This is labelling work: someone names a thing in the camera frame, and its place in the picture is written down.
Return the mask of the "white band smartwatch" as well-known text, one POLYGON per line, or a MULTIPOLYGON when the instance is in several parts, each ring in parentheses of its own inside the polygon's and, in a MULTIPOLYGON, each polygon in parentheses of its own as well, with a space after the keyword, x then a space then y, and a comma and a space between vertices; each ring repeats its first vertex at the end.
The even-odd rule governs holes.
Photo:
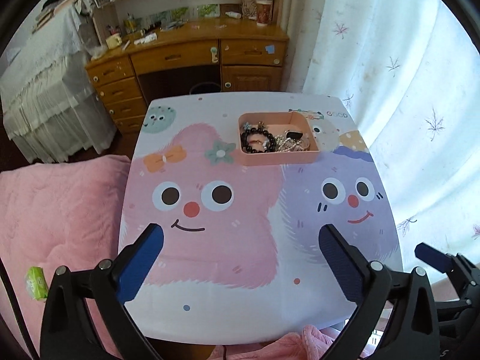
POLYGON ((293 141, 300 141, 303 138, 303 133, 300 131, 288 130, 285 132, 286 139, 291 139, 293 141))

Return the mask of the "wooden desk with drawers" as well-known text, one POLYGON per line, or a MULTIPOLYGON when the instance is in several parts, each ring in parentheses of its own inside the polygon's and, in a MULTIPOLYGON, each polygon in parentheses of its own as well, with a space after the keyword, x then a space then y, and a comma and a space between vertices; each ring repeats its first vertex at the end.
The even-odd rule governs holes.
POLYGON ((281 88, 289 38, 276 25, 201 19, 155 35, 151 42, 117 47, 85 66, 121 134, 138 133, 157 98, 281 88))

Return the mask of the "red paper cup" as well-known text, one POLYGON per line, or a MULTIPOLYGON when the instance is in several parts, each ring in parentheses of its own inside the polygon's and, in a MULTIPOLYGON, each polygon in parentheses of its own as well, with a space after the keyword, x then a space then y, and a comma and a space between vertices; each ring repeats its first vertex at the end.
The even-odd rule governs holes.
POLYGON ((272 5, 272 0, 256 0, 256 24, 259 27, 265 27, 270 23, 272 5))

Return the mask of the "pink plastic tray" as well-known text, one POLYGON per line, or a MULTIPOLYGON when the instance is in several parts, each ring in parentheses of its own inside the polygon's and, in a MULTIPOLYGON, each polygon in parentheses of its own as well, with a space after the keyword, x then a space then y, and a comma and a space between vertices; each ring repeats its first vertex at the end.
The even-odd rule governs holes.
POLYGON ((305 116, 296 112, 246 113, 238 118, 239 163, 245 166, 310 164, 319 153, 317 141, 305 116), (266 126, 257 127, 259 121, 266 126), (249 122, 252 127, 244 129, 249 122), (300 141, 286 139, 288 130, 302 132, 300 141))

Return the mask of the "pink quilted blanket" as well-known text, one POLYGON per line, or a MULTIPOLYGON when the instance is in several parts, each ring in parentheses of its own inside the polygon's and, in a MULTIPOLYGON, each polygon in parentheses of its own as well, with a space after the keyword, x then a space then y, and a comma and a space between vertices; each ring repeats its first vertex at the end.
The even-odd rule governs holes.
POLYGON ((32 338, 43 304, 30 267, 90 269, 114 258, 149 223, 164 247, 128 311, 149 337, 218 345, 269 341, 343 311, 330 272, 305 262, 282 227, 277 166, 211 163, 188 154, 149 172, 107 155, 1 174, 1 258, 32 338))

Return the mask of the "white lace covered furniture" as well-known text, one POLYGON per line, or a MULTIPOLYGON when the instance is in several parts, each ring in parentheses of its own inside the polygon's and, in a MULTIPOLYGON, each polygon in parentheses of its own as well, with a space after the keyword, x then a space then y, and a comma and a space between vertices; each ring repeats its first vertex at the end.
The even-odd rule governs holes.
POLYGON ((97 43, 91 20, 66 7, 29 37, 1 76, 3 126, 29 163, 61 163, 112 144, 116 126, 86 72, 97 43))

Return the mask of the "white floral curtain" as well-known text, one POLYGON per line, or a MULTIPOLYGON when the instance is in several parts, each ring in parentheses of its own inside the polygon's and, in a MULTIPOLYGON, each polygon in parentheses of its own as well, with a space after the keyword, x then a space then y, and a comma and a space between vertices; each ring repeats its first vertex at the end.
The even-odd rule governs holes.
POLYGON ((339 98, 414 247, 479 261, 479 52, 441 0, 281 0, 282 88, 339 98))

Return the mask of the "cartoon printed table mat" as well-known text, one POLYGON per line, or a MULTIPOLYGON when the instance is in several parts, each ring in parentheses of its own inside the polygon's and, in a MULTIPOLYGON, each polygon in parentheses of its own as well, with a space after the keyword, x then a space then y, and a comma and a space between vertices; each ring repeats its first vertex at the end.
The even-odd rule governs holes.
POLYGON ((163 248, 128 312, 154 339, 270 341, 354 310, 318 243, 337 230, 368 260, 403 267, 374 160, 331 96, 233 92, 151 102, 128 174, 120 246, 155 223, 163 248), (300 114, 320 148, 311 163, 242 163, 252 114, 300 114))

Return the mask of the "green tissue packet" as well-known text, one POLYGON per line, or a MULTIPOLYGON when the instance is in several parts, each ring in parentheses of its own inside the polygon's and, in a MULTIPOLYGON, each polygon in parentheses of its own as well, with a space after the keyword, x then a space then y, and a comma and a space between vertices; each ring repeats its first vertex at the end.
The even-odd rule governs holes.
POLYGON ((25 276, 26 289, 33 300, 43 301, 48 296, 48 284, 41 267, 30 267, 25 276))

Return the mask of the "yellow mug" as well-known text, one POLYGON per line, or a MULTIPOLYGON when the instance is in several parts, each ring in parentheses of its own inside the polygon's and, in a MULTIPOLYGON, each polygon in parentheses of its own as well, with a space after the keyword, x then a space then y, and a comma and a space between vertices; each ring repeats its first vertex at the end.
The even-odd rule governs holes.
POLYGON ((115 33, 106 39, 106 46, 109 50, 114 50, 123 44, 122 36, 119 33, 115 33))

